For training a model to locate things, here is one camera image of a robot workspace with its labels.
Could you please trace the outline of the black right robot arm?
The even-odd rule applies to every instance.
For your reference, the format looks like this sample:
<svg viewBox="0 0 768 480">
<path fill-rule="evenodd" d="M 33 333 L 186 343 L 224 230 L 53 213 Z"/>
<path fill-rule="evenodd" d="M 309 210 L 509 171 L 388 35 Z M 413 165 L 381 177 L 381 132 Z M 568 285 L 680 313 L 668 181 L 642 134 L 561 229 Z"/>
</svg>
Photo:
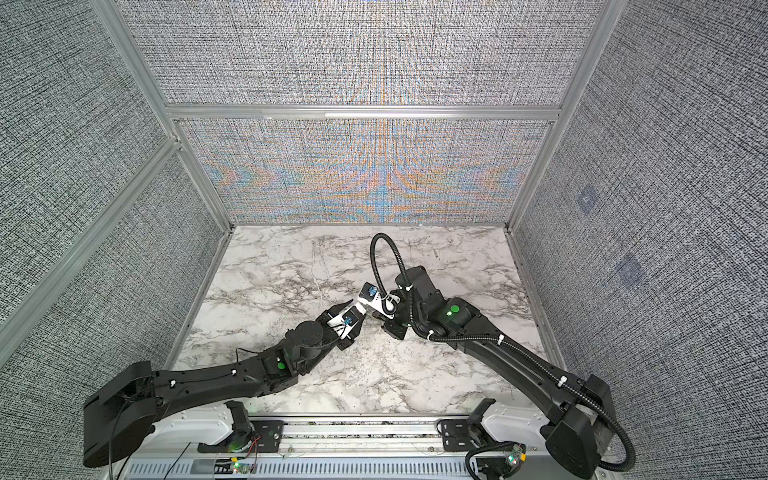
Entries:
<svg viewBox="0 0 768 480">
<path fill-rule="evenodd" d="M 636 449 L 617 417 L 608 384 L 583 379 L 557 367 L 499 330 L 469 302 L 446 299 L 422 266 L 396 278 L 397 288 L 363 288 L 398 330 L 406 326 L 422 339 L 465 353 L 498 373 L 544 415 L 539 435 L 549 455 L 565 470 L 590 478 L 597 469 L 628 472 Z"/>
</svg>

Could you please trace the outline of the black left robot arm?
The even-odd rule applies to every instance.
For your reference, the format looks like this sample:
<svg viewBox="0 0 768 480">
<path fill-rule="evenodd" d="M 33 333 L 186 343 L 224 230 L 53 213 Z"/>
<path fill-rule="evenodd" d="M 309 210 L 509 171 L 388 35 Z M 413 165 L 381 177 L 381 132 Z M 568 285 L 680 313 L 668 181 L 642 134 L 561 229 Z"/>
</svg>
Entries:
<svg viewBox="0 0 768 480">
<path fill-rule="evenodd" d="M 348 347 L 365 317 L 359 302 L 334 305 L 276 345 L 226 365 L 176 371 L 155 370 L 149 361 L 129 365 L 84 402 L 83 465 L 104 467 L 130 456 L 154 423 L 184 410 L 286 390 L 333 348 Z"/>
</svg>

